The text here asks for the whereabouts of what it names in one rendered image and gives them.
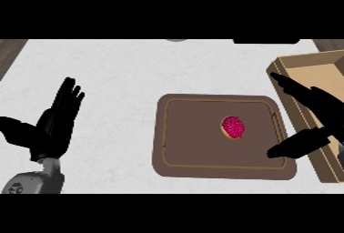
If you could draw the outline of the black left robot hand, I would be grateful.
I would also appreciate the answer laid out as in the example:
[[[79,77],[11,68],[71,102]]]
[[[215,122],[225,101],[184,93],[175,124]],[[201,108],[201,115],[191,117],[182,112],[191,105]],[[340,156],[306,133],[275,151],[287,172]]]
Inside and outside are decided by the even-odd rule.
[[[60,158],[68,152],[74,121],[79,115],[85,92],[76,79],[65,78],[52,107],[45,110],[33,126],[21,120],[0,116],[0,133],[9,144],[30,149],[32,160]]]

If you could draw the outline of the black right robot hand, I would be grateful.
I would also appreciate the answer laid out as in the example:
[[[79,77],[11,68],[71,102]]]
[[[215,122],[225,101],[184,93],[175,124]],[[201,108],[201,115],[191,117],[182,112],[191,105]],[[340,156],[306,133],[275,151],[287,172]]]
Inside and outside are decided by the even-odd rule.
[[[271,77],[278,81],[284,92],[314,112],[322,122],[322,127],[303,129],[268,150],[268,157],[300,158],[325,147],[334,136],[344,145],[344,102],[321,88],[303,86],[290,77],[272,72]]]

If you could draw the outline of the open cardboard box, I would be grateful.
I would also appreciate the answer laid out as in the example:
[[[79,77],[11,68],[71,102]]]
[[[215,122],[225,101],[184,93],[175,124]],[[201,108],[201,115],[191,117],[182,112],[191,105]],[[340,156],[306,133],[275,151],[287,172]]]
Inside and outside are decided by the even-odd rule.
[[[303,86],[316,86],[344,102],[344,49],[297,56],[281,56],[268,67],[268,73],[288,76]],[[285,107],[297,132],[306,128],[322,127],[312,111],[284,93],[272,79],[280,100]],[[331,144],[311,153],[309,160],[322,183],[344,183],[344,145],[334,137]]]

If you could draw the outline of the brown rectangular tray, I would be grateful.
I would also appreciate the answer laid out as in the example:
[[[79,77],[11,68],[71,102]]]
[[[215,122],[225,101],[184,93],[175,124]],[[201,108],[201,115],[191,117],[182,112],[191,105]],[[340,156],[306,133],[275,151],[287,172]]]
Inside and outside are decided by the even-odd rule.
[[[225,117],[244,122],[241,139],[223,135]],[[296,160],[268,157],[285,138],[271,97],[169,94],[157,102],[153,166],[164,177],[290,180]]]

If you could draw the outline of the black appliance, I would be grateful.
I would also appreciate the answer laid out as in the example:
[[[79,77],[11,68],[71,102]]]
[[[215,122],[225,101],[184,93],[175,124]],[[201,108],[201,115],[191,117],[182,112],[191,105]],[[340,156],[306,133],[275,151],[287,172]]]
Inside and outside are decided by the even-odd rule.
[[[234,39],[238,45],[294,45],[300,39]]]

